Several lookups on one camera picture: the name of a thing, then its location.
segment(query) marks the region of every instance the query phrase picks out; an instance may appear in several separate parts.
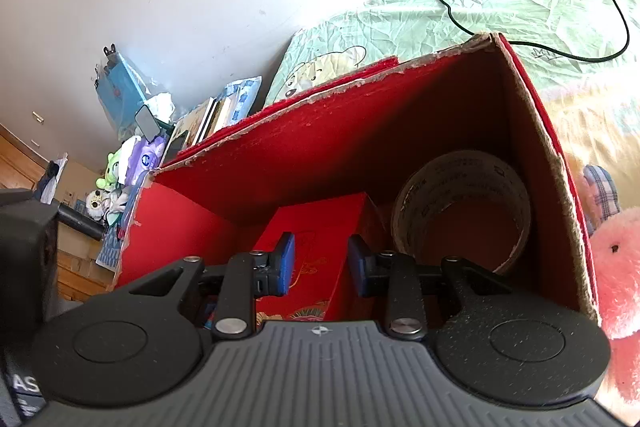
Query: wooden furniture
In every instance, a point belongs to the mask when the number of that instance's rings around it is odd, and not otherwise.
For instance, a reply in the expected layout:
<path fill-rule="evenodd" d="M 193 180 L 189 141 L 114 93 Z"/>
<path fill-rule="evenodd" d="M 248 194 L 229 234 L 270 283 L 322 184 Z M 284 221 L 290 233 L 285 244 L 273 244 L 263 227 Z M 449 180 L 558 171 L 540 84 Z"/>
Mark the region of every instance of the wooden furniture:
<path fill-rule="evenodd" d="M 6 130 L 0 132 L 0 188 L 28 188 L 33 190 L 45 172 L 26 152 L 18 149 L 17 140 Z M 21 144 L 21 149 L 28 147 Z M 108 291 L 113 273 L 95 264 L 100 242 L 66 225 L 58 227 L 58 290 L 65 299 L 86 301 L 91 295 Z"/>
<path fill-rule="evenodd" d="M 44 168 L 0 136 L 0 188 L 33 189 Z"/>

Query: ribbed grip surface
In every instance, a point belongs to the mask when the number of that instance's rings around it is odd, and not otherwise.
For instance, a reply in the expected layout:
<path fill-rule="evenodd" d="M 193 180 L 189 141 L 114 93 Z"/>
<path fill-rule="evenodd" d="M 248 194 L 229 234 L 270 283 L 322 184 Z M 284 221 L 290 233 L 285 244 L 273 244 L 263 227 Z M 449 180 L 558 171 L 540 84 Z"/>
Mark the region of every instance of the ribbed grip surface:
<path fill-rule="evenodd" d="M 373 322 L 267 322 L 219 344 L 202 370 L 149 403 L 89 410 L 50 403 L 34 427 L 335 427 L 622 425 L 595 402 L 515 410 L 457 388 L 424 346 Z"/>

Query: white plush toy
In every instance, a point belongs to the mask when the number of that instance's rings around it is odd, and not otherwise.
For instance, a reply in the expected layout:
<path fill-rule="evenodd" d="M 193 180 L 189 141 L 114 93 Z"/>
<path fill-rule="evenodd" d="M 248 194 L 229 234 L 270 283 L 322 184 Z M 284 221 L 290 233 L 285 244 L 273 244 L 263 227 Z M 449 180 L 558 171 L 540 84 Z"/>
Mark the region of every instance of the white plush toy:
<path fill-rule="evenodd" d="M 102 216 L 104 216 L 104 205 L 102 204 L 104 195 L 105 191 L 99 188 L 92 190 L 86 195 L 86 211 L 89 213 L 89 216 L 96 221 L 100 221 Z"/>
<path fill-rule="evenodd" d="M 124 207 L 129 201 L 129 191 L 131 187 L 116 188 L 108 192 L 104 200 L 105 217 L 109 226 L 113 225 L 120 214 L 124 212 Z"/>

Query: pink plush toy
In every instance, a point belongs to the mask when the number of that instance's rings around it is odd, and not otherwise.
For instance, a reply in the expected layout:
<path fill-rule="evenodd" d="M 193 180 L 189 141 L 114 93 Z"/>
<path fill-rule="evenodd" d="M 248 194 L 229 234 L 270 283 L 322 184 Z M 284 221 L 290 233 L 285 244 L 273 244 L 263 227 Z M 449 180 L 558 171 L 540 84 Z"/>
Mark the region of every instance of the pink plush toy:
<path fill-rule="evenodd" d="M 599 206 L 602 216 L 591 251 L 602 330 L 611 343 L 609 376 L 625 402 L 640 405 L 640 208 L 620 211 L 609 173 L 588 168 L 593 166 L 585 167 L 585 178 L 592 182 L 595 174 L 599 191 L 587 203 Z"/>

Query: power outlet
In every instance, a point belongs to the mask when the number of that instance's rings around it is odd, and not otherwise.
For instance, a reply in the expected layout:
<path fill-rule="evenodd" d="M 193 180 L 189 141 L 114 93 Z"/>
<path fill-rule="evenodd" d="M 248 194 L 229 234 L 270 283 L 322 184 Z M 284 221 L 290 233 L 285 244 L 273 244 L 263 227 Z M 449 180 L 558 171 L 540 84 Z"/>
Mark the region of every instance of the power outlet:
<path fill-rule="evenodd" d="M 68 206 L 73 207 L 73 202 L 76 201 L 76 195 L 69 190 L 65 190 L 64 196 L 62 198 L 62 202 L 68 204 Z"/>

